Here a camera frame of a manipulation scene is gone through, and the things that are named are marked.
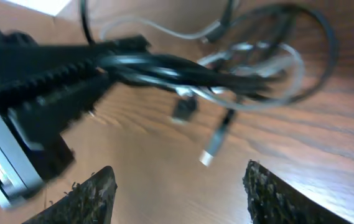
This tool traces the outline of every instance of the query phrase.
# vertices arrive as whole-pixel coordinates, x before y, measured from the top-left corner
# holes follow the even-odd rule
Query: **cable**
[[[80,0],[80,17],[82,20],[82,26],[83,26],[83,31],[85,35],[85,39],[90,45],[95,44],[94,39],[92,38],[91,35],[91,30],[90,30],[90,25],[88,23],[88,12],[87,12],[87,0]]]
[[[195,34],[181,34],[175,31],[172,31],[170,29],[167,29],[165,27],[160,26],[159,24],[156,24],[155,22],[152,22],[148,19],[144,19],[144,18],[140,18],[140,17],[120,17],[118,18],[116,21],[112,22],[111,24],[108,24],[106,26],[104,26],[101,31],[100,31],[100,39],[101,40],[106,40],[106,36],[108,35],[108,33],[110,32],[110,30],[112,30],[113,28],[124,24],[126,22],[138,22],[138,23],[142,23],[145,25],[149,25],[153,28],[159,29],[167,34],[173,35],[174,37],[178,37],[181,39],[186,39],[186,40],[195,40],[195,39],[199,39],[202,38],[204,36],[206,36],[207,34],[213,32],[214,29],[216,29],[218,26],[220,26],[220,22],[219,21],[215,21],[213,24],[210,24],[208,27],[204,28],[204,30],[197,32]]]
[[[166,86],[169,88],[175,88],[176,86],[187,86],[187,88],[191,88],[191,90],[194,91],[197,95],[211,100],[215,103],[218,103],[221,106],[235,110],[259,110],[264,108],[270,108],[273,106],[281,106],[287,103],[297,102],[309,97],[310,95],[313,95],[324,85],[327,79],[331,76],[332,69],[337,61],[338,53],[337,41],[335,41],[333,30],[330,24],[328,24],[328,22],[325,20],[323,15],[321,15],[317,11],[307,9],[296,4],[272,4],[270,6],[264,6],[259,9],[252,10],[230,22],[231,11],[228,9],[230,9],[231,3],[232,0],[229,0],[228,5],[226,7],[226,11],[224,13],[224,15],[229,15],[229,18],[228,16],[223,16],[221,19],[223,21],[222,26],[227,27],[228,29],[236,26],[241,22],[244,22],[249,18],[261,18],[264,16],[271,15],[287,15],[285,22],[277,25],[277,35],[272,41],[269,42],[269,55],[266,55],[265,58],[273,54],[272,51],[276,49],[275,46],[278,46],[281,39],[283,39],[289,33],[292,24],[294,23],[294,19],[298,13],[306,13],[312,16],[322,26],[329,41],[330,58],[328,61],[327,69],[325,73],[321,76],[319,82],[313,88],[306,90],[304,93],[300,95],[295,95],[300,89],[300,84],[304,76],[304,63],[298,52],[296,52],[288,45],[281,45],[281,47],[293,55],[295,63],[298,64],[297,73],[296,78],[294,79],[294,84],[285,92],[284,96],[280,99],[270,99],[266,98],[265,96],[258,95],[258,92],[270,90],[267,86],[267,83],[277,81],[277,79],[275,78],[261,78],[258,75],[253,75],[255,73],[259,73],[261,71],[261,68],[269,69],[269,67],[267,66],[261,67],[259,65],[251,71],[252,75],[247,77],[238,77],[230,73],[220,74],[216,71],[209,70],[203,66],[200,66],[183,58],[178,58],[171,55],[150,54],[109,55],[100,58],[97,61],[98,66],[105,70],[111,70],[113,73],[117,73],[120,76],[121,82],[125,82],[128,84],[143,83],[144,85]],[[87,41],[90,44],[93,44],[94,41],[90,35],[86,20],[86,0],[81,1],[81,7],[83,29],[85,31]],[[114,26],[126,22],[127,20],[133,21],[135,19],[137,18],[124,18],[120,21],[116,21],[116,23],[112,23],[106,26],[105,29],[101,32],[101,38],[105,39],[106,33]],[[143,23],[157,27],[157,24],[151,21],[142,19],[140,20]],[[172,35],[182,36],[183,38],[188,39],[199,38],[205,34],[216,34],[215,36],[222,36],[225,33],[225,29],[214,29],[212,26],[208,27],[202,33],[188,35],[180,35],[178,33],[174,33],[174,31],[167,30],[163,27],[158,28],[164,29],[165,32],[168,32]],[[276,59],[274,60],[275,61],[270,63],[285,63],[287,61],[287,59],[283,58],[279,58],[279,61],[277,61]],[[212,91],[209,90],[209,88],[211,87],[222,87],[237,92],[239,94],[255,96],[254,99],[261,99],[261,104],[237,105],[235,103],[225,101],[224,99],[213,94]]]
[[[284,22],[279,22],[278,20],[276,20],[276,25],[271,24],[271,26],[273,27],[261,27],[264,29],[264,31],[260,32],[260,39],[265,39],[267,40],[267,42],[272,42],[273,45],[280,45],[282,41],[284,41],[287,36],[289,35],[288,32],[286,32],[286,30],[284,30],[284,32],[282,31],[282,27],[285,26]],[[255,32],[258,32],[258,24],[257,21],[255,23],[253,23],[251,26],[248,27],[248,29],[246,29],[242,35],[242,39],[243,40],[248,40],[249,38],[251,38],[253,36],[253,34]],[[250,68],[250,69],[255,69],[253,67],[248,67],[250,65],[250,60],[254,55],[255,51],[261,50],[261,49],[265,49],[261,52],[261,54],[259,55],[257,59],[257,61],[263,62],[264,60],[266,60],[269,57],[275,56],[277,53],[278,48],[274,48],[274,47],[268,47],[269,45],[267,44],[262,44],[262,43],[258,43],[258,44],[254,44],[254,45],[250,45],[247,42],[244,43],[240,43],[240,44],[236,44],[233,45],[232,47],[230,47],[230,51],[243,51],[243,60],[240,62],[239,66],[237,67],[233,67],[231,69],[231,72],[235,73],[240,69],[240,67],[244,67],[244,68]],[[271,69],[271,70],[266,70],[266,74],[260,74],[260,75],[265,75],[265,76],[269,76],[269,75],[273,75],[277,72],[277,70],[275,69]],[[258,94],[254,93],[254,94],[245,94],[245,97],[247,98],[251,98],[253,100],[256,101],[262,101],[261,97],[258,96]],[[236,99],[235,99],[235,103],[237,105],[240,105],[241,102],[244,100],[244,96],[241,95],[237,95]],[[215,132],[213,133],[213,136],[208,144],[208,146],[206,147],[205,150],[203,150],[202,155],[199,158],[199,161],[201,163],[203,163],[205,166],[209,166],[212,159],[215,157],[215,155],[218,153],[218,151],[221,149],[222,144],[226,138],[226,136],[228,135],[229,132],[229,128],[231,123],[236,119],[236,110],[233,109],[228,109],[222,119],[222,121],[220,122],[220,124],[218,125],[218,127],[216,128]]]
[[[282,49],[288,51],[294,58],[295,63],[297,64],[297,68],[295,73],[295,79],[293,81],[293,84],[290,86],[288,90],[285,91],[283,94],[282,98],[279,99],[270,99],[270,100],[264,100],[261,102],[261,104],[258,105],[242,105],[242,104],[237,104],[237,103],[232,103],[230,101],[226,101],[223,98],[220,98],[216,94],[214,94],[212,91],[210,91],[208,88],[200,88],[200,87],[192,87],[191,90],[196,93],[198,96],[201,96],[202,98],[212,101],[220,106],[223,106],[225,108],[229,109],[234,109],[234,110],[263,110],[263,109],[268,109],[276,106],[282,106],[285,105],[286,103],[290,102],[290,99],[293,95],[295,95],[301,88],[301,83],[304,79],[305,75],[305,66],[304,66],[304,61],[301,59],[300,54],[294,50],[292,47],[282,44],[280,46]],[[276,70],[282,70],[284,66],[276,68]]]
[[[277,3],[277,4],[271,4],[268,6],[260,7],[243,14],[242,16],[232,21],[229,28],[237,26],[241,22],[247,19],[251,19],[252,17],[266,16],[275,13],[276,11],[288,11],[288,10],[293,10],[295,13],[304,13],[310,16],[311,18],[313,18],[322,27],[326,35],[326,38],[328,40],[329,58],[328,58],[326,69],[323,72],[323,74],[320,76],[319,81],[313,87],[305,90],[303,93],[299,95],[293,96],[288,101],[288,103],[297,103],[317,93],[327,83],[329,78],[332,76],[334,67],[336,66],[338,61],[338,41],[334,34],[332,26],[329,24],[325,16],[315,9],[309,9],[308,7],[305,7],[300,4]]]
[[[153,21],[150,21],[149,19],[135,17],[135,16],[128,16],[128,17],[116,18],[115,21],[113,21],[112,23],[105,25],[100,30],[100,39],[106,40],[106,36],[113,28],[120,26],[121,24],[124,24],[126,22],[138,22],[141,24],[145,24],[145,25],[151,26],[153,28],[159,29],[167,34],[181,38],[181,39],[186,39],[186,40],[200,39],[200,38],[205,37],[206,35],[212,33],[214,30],[216,30],[217,28],[219,28],[221,26],[228,26],[231,21],[233,9],[237,8],[239,5],[240,5],[240,0],[228,0],[228,4],[226,6],[226,9],[225,9],[221,19],[213,22],[212,24],[210,24],[209,26],[204,28],[204,30],[194,33],[194,34],[182,34],[180,32],[175,32],[175,31],[172,31],[168,28],[165,28]]]

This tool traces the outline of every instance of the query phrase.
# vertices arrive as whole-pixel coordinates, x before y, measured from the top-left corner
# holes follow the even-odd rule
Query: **wood grain surface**
[[[278,1],[242,0],[240,12],[269,2]],[[354,0],[300,2],[328,17],[340,43],[338,66],[320,93],[292,106],[239,113],[220,153],[207,168],[198,157],[224,114],[223,108],[201,100],[193,121],[181,126],[170,120],[175,95],[119,85],[98,103],[95,117],[87,116],[64,133],[76,163],[27,208],[0,211],[0,220],[9,217],[9,223],[20,223],[26,213],[32,216],[48,206],[44,202],[62,198],[73,182],[83,182],[92,172],[112,166],[119,186],[112,224],[249,223],[241,178],[252,159],[354,223]],[[224,1],[204,0],[94,3],[100,5],[93,15],[98,18],[139,14],[181,32],[206,26],[224,5]],[[58,19],[63,24],[58,29],[76,26],[75,30],[54,34],[52,42],[82,41],[73,22],[77,19],[75,6],[73,2]],[[103,21],[94,24],[94,29]],[[114,36],[133,33],[143,33],[154,51],[191,60],[230,41],[203,46],[135,25],[118,29]],[[319,27],[305,17],[299,19],[294,35],[292,45],[303,54],[305,86],[310,86],[324,69],[327,42]]]

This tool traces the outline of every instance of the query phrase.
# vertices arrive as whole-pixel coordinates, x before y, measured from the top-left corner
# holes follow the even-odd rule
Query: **fuzzy black object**
[[[249,161],[243,184],[253,224],[350,223],[311,201],[258,162]]]
[[[23,224],[110,224],[116,189],[113,169],[106,166]]]

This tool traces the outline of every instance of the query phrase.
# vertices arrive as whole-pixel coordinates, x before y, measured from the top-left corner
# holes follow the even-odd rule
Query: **cable bundle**
[[[295,74],[295,82],[290,89],[285,92],[282,98],[270,99],[261,95],[261,93],[271,91],[271,88],[269,87],[270,83],[281,82],[283,81],[283,78],[274,75],[262,77],[259,75],[259,69],[252,69],[251,73],[246,74],[245,76],[239,76],[234,74],[232,70],[224,70],[223,72],[220,72],[219,70],[209,69],[195,62],[191,62],[173,55],[152,55],[149,53],[137,55],[108,55],[98,59],[97,66],[105,70],[109,70],[111,73],[118,74],[120,81],[129,85],[157,86],[168,90],[174,90],[177,87],[184,87],[199,96],[218,103],[219,105],[236,110],[259,110],[273,106],[285,105],[288,103],[295,103],[313,95],[326,83],[327,79],[332,74],[333,67],[337,61],[338,53],[337,41],[333,30],[321,13],[298,4],[283,3],[272,4],[249,11],[232,21],[231,14],[234,8],[233,3],[233,0],[228,0],[228,5],[221,19],[214,22],[198,34],[178,34],[146,19],[137,17],[130,17],[129,19],[126,19],[124,17],[106,25],[101,31],[100,36],[103,40],[105,40],[106,34],[113,27],[124,22],[138,21],[156,28],[160,27],[159,29],[171,35],[176,35],[177,37],[185,39],[202,38],[209,42],[214,42],[222,38],[228,30],[242,22],[247,22],[248,19],[258,21],[258,19],[273,16],[276,18],[276,21],[274,25],[270,27],[263,35],[266,47],[263,47],[262,49],[257,67],[261,67],[261,63],[265,63],[268,64],[268,67],[264,65],[262,69],[269,69],[269,67],[275,67],[278,63],[285,63],[284,67],[280,66],[280,68],[274,72],[276,74],[283,72],[284,68],[288,67],[292,63],[296,64],[297,71]],[[292,26],[295,24],[296,17],[301,13],[310,15],[322,26],[329,41],[328,50],[330,57],[327,68],[321,76],[319,82],[311,89],[297,95],[304,76],[304,64],[300,58],[300,55],[290,46],[283,44],[283,42],[286,41],[289,36]],[[81,0],[81,15],[86,39],[90,44],[95,44],[91,37],[88,25],[86,0]],[[245,31],[245,34],[242,36],[241,42],[246,42],[249,37],[256,32],[256,27],[258,26],[259,24],[257,23],[249,26],[249,28]],[[252,52],[254,50],[258,50],[259,48],[260,47],[258,47],[258,44],[254,44],[250,50],[247,50],[246,58],[244,62],[241,62],[241,66],[248,66],[247,61],[252,55]],[[292,56],[274,57],[279,48],[287,50]],[[250,98],[251,100],[256,100],[261,103],[257,105],[242,105],[228,102],[217,97],[216,94],[212,92],[212,88],[230,90],[237,95],[240,95],[241,98]]]

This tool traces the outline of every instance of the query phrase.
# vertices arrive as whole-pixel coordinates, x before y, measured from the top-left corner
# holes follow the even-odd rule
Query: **black device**
[[[0,31],[0,206],[10,208],[61,174],[73,154],[60,136],[91,111],[115,77],[93,66],[104,54],[145,53],[141,37],[95,46],[38,46]]]

